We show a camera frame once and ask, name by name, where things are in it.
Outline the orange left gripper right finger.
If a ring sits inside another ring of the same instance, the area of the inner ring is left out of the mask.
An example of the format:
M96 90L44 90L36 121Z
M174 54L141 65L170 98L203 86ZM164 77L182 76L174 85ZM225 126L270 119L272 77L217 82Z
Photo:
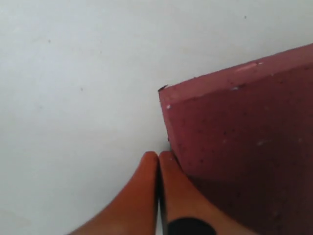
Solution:
M165 235L254 235L209 202L181 170L170 151L159 155Z

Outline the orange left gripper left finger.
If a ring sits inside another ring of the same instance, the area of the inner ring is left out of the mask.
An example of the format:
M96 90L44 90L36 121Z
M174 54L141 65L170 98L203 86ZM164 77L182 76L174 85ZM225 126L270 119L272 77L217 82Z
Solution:
M129 182L94 218L72 235L154 235L158 156L145 152Z

